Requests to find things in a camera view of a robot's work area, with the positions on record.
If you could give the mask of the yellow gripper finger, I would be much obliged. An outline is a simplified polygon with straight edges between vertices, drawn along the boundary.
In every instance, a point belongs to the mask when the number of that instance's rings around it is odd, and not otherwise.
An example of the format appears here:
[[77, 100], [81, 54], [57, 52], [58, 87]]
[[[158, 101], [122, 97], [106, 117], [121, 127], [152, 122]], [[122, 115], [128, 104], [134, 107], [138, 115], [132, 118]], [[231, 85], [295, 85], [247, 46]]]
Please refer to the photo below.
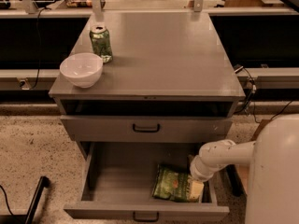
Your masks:
[[198, 201], [202, 194], [203, 189], [204, 189], [203, 182], [193, 180], [190, 183], [189, 201], [190, 202]]

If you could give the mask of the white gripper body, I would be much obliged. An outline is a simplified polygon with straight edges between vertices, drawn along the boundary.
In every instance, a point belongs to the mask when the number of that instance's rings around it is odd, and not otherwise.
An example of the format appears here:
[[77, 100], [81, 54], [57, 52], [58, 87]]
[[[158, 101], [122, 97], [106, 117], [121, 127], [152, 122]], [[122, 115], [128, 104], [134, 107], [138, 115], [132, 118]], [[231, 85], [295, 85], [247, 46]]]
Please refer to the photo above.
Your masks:
[[205, 165], [198, 155], [191, 161], [190, 173], [194, 180], [206, 182], [212, 178], [216, 172], [218, 172], [217, 168]]

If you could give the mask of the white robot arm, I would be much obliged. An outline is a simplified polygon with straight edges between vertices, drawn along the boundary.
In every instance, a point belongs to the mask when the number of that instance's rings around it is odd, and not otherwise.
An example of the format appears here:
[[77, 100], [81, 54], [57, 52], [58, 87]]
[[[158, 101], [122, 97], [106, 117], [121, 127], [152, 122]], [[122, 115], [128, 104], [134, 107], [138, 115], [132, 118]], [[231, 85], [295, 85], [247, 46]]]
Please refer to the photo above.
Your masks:
[[299, 224], [299, 115], [270, 121], [254, 141], [202, 145], [190, 166], [207, 181], [229, 164], [249, 166], [245, 224]]

